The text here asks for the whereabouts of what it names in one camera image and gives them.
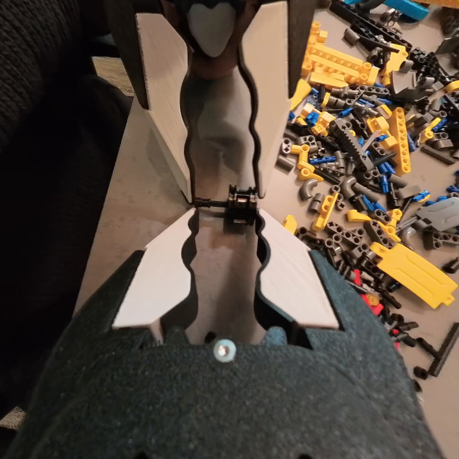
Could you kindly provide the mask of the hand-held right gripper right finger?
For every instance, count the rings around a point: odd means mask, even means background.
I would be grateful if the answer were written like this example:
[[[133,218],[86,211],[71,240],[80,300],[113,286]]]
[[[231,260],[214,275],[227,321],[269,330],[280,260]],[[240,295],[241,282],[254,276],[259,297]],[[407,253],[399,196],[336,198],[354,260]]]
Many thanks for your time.
[[[339,328],[339,321],[310,255],[310,248],[265,210],[256,217],[255,292],[261,305],[307,328]]]

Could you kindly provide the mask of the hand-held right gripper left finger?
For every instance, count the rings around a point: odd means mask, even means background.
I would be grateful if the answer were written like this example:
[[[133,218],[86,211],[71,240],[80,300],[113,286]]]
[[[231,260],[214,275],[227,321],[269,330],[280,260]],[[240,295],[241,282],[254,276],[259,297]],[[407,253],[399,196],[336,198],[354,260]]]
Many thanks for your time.
[[[198,315],[198,295],[191,263],[197,254],[199,212],[188,210],[144,248],[112,329],[159,327],[188,329]]]

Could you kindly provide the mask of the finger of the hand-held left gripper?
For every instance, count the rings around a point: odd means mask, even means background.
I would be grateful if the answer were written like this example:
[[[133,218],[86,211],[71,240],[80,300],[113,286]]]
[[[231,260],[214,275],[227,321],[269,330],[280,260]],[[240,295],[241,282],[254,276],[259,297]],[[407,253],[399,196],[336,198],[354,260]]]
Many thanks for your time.
[[[287,1],[258,9],[243,35],[239,66],[251,95],[254,172],[259,197],[264,198],[290,112]]]
[[[186,158],[188,127],[181,108],[182,86],[189,71],[188,47],[160,13],[138,13],[136,24],[148,101],[146,111],[160,150],[191,204],[192,174]]]

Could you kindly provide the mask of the pile of toy building pieces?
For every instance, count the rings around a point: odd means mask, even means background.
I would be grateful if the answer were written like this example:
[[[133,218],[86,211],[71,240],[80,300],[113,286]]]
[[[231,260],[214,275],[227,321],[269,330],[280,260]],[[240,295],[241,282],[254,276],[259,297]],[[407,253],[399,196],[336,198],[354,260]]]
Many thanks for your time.
[[[396,347],[419,345],[433,362],[440,349],[410,336],[418,324],[391,312],[401,308],[393,292],[405,287],[377,267],[370,245],[399,243],[416,252],[411,240],[419,234],[425,251],[458,247],[458,226],[440,232],[416,215],[421,207],[458,198],[458,170],[445,194],[432,200],[425,185],[407,180],[411,172],[396,175],[396,140],[388,125],[393,110],[402,107],[410,158],[418,152],[458,166],[458,72],[448,73],[438,58],[450,54],[458,69],[458,1],[320,1],[319,7],[348,23],[343,40],[364,48],[361,60],[380,71],[372,86],[342,88],[340,81],[317,84],[300,76],[276,165],[296,170],[298,196],[313,221],[310,228],[298,227],[288,215],[283,225],[326,256],[381,319]],[[338,118],[348,123],[373,170],[357,169],[329,131]]]

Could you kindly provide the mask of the black toy wheel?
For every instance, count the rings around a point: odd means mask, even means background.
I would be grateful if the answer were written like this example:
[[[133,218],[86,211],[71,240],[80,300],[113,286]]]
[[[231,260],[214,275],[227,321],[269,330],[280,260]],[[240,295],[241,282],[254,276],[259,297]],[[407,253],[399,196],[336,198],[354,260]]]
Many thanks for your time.
[[[225,234],[242,234],[244,228],[252,227],[257,214],[257,189],[249,187],[246,190],[237,186],[229,186],[227,207],[223,219]]]

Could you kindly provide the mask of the long black toy axle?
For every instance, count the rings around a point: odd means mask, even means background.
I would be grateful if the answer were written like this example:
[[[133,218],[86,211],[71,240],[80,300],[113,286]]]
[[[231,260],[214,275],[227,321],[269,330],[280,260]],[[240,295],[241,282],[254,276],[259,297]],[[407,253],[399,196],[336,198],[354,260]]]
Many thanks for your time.
[[[438,377],[443,369],[452,349],[459,338],[459,323],[454,322],[446,335],[439,350],[439,357],[435,358],[428,370],[430,376]]]

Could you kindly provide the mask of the person's left hand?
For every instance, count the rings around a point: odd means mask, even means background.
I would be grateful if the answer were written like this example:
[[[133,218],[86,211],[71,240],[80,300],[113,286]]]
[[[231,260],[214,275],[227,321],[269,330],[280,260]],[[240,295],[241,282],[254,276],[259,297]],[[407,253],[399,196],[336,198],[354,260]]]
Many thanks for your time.
[[[238,47],[227,47],[217,57],[195,51],[191,61],[191,74],[205,80],[216,80],[230,74],[237,66],[237,61]]]

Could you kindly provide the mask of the yellow studded beam assembly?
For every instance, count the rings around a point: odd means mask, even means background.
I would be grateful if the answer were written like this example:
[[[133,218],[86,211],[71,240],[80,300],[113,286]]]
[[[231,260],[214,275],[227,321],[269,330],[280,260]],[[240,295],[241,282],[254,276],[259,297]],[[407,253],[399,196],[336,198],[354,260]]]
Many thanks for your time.
[[[328,32],[314,20],[301,65],[301,77],[317,84],[328,84],[332,80],[343,82],[338,84],[339,88],[348,84],[374,85],[379,68],[326,46],[327,37]]]

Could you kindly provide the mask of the grey toy gear rack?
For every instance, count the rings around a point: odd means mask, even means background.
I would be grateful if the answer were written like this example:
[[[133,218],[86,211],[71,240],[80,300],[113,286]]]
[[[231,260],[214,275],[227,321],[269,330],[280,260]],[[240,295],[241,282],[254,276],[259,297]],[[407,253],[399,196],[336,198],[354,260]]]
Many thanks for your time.
[[[357,169],[365,172],[375,168],[375,165],[365,153],[363,147],[359,145],[355,136],[352,135],[351,129],[345,120],[338,118],[331,121],[329,131],[337,138],[343,151],[351,156]]]

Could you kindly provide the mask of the yellow curved toy panel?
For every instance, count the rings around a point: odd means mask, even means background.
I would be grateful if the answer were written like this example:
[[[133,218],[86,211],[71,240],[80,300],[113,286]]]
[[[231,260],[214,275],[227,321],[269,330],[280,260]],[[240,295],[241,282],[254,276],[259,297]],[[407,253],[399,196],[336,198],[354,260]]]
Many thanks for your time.
[[[387,248],[373,242],[371,251],[379,258],[377,267],[432,308],[451,305],[458,285],[439,268],[402,244]]]

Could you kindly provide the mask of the person's dark knit sweater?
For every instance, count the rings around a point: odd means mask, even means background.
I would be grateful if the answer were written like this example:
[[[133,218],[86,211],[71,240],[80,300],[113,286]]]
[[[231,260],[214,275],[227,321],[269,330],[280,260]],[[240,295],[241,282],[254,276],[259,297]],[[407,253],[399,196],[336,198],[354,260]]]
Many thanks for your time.
[[[1,416],[72,317],[131,98],[99,77],[104,1],[1,1]]]

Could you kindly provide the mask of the long yellow holed beam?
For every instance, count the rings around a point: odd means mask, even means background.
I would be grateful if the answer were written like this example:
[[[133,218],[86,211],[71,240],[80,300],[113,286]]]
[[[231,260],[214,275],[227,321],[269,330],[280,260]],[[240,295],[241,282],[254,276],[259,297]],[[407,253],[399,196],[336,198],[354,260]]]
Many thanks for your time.
[[[405,122],[405,111],[402,107],[393,110],[391,117],[388,119],[389,132],[396,140],[394,151],[396,155],[395,171],[396,175],[403,176],[411,172],[411,158],[408,145],[408,133]]]

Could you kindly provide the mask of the grey toy panel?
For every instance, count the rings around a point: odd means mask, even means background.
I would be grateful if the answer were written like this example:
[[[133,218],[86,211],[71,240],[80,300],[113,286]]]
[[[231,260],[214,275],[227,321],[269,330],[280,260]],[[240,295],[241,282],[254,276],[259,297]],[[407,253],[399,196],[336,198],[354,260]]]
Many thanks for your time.
[[[437,231],[455,228],[459,225],[459,198],[452,197],[421,207],[416,215]]]

